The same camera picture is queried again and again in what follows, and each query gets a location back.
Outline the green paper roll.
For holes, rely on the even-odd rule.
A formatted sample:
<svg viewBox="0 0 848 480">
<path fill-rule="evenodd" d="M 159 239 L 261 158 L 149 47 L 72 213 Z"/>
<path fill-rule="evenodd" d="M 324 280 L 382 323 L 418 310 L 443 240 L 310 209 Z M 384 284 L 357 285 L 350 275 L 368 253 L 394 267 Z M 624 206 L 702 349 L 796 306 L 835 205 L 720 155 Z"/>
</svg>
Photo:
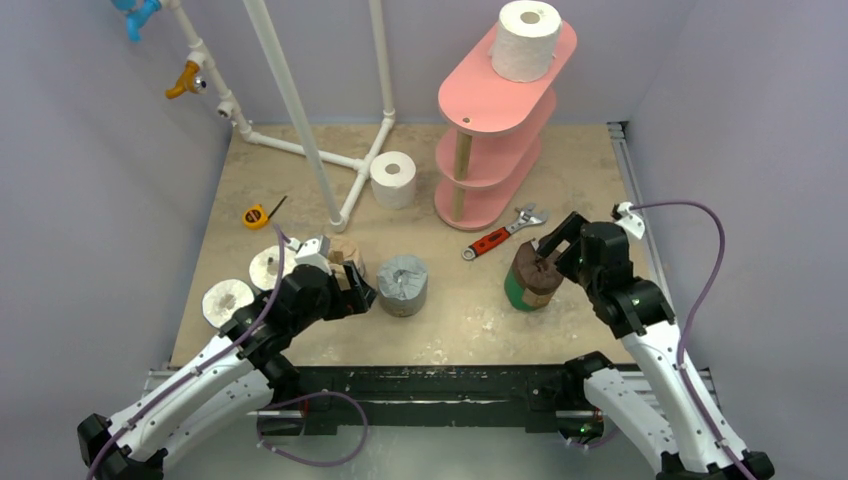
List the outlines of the green paper roll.
<svg viewBox="0 0 848 480">
<path fill-rule="evenodd" d="M 538 246 L 536 239 L 522 243 L 504 280 L 509 303 L 520 311 L 546 307 L 564 280 L 551 260 L 536 254 Z"/>
</svg>

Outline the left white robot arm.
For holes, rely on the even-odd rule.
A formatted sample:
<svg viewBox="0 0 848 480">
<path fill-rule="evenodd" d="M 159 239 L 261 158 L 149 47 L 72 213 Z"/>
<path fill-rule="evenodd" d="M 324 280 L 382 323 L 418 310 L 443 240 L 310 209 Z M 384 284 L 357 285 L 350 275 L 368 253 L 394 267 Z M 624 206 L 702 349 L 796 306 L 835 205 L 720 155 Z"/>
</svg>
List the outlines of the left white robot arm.
<svg viewBox="0 0 848 480">
<path fill-rule="evenodd" d="M 170 452 L 166 439 L 232 383 L 256 373 L 259 395 L 272 408 L 300 403 L 297 368 L 284 356 L 313 323 L 368 312 L 377 298 L 355 264 L 343 264 L 348 286 L 312 265 L 279 276 L 271 290 L 250 290 L 242 305 L 193 360 L 151 394 L 77 427 L 89 479 L 160 479 Z"/>
</svg>

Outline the white paper towel roll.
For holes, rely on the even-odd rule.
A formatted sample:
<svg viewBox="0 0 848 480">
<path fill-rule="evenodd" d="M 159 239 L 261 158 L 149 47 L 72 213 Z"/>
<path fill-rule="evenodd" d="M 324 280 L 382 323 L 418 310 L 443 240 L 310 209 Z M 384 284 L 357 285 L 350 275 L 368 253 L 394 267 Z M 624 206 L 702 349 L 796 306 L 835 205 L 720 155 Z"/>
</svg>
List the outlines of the white paper towel roll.
<svg viewBox="0 0 848 480">
<path fill-rule="evenodd" d="M 489 51 L 493 70 L 512 82 L 540 79 L 554 60 L 562 24 L 558 10 L 544 1 L 505 4 Z"/>
</svg>

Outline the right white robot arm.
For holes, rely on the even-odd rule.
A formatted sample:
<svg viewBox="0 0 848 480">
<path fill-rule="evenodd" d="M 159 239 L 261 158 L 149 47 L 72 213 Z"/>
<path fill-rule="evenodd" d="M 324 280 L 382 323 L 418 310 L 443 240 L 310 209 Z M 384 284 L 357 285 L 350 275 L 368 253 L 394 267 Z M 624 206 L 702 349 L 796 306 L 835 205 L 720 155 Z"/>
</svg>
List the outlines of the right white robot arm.
<svg viewBox="0 0 848 480">
<path fill-rule="evenodd" d="M 601 410 L 649 462 L 658 479 L 771 479 L 764 452 L 748 448 L 723 417 L 683 346 L 660 287 L 634 273 L 625 222 L 589 221 L 577 212 L 539 243 L 536 255 L 563 252 L 554 266 L 580 286 L 593 312 L 630 353 L 657 404 L 626 389 L 599 352 L 567 362 L 564 399 Z"/>
</svg>

